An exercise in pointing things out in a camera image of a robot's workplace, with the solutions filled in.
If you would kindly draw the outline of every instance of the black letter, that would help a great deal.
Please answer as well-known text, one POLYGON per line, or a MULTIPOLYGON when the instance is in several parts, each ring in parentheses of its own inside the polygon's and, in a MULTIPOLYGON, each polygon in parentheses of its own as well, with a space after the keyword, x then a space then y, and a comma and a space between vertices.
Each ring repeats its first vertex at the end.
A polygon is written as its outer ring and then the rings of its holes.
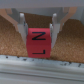
POLYGON ((45 50, 43 50, 43 53, 32 53, 32 54, 45 54, 45 50))
POLYGON ((46 34, 45 32, 32 32, 32 33, 42 33, 42 34, 40 34, 40 35, 38 35, 38 36, 32 38, 32 40, 46 40, 45 38, 37 39, 38 37, 40 37, 40 36, 46 34))

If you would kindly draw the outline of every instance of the red block side face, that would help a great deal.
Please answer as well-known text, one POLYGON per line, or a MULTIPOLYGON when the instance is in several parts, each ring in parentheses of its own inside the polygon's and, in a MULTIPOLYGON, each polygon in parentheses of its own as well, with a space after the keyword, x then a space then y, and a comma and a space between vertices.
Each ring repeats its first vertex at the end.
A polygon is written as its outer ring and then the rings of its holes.
POLYGON ((26 42, 28 57, 49 58, 51 37, 49 28, 29 28, 26 42))

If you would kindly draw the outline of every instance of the red block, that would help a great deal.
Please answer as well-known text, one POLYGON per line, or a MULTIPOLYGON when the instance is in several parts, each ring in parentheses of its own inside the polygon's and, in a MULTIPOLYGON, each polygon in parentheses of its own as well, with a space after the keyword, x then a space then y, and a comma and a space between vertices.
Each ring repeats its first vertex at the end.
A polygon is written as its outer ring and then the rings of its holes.
POLYGON ((28 28, 26 47, 29 57, 49 58, 51 52, 50 29, 28 28))

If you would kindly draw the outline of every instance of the brown carpet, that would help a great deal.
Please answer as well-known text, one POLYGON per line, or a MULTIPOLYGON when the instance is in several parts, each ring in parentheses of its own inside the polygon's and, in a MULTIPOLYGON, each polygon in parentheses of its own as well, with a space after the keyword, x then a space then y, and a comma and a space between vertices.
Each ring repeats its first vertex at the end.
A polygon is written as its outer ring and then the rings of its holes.
MULTIPOLYGON (((52 17, 25 14, 29 28, 49 28, 52 17)), ((0 54, 28 56, 21 35, 14 26, 0 16, 0 54)), ((84 26, 78 20, 69 19, 58 34, 51 51, 53 60, 84 63, 84 26)))

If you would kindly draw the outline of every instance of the red block top face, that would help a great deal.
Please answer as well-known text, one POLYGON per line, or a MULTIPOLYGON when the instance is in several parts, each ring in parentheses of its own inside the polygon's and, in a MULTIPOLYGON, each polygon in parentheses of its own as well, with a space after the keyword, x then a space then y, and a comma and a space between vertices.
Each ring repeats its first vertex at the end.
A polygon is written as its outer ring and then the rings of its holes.
POLYGON ((28 44, 33 45, 50 45, 50 29, 49 28, 29 28, 28 44))

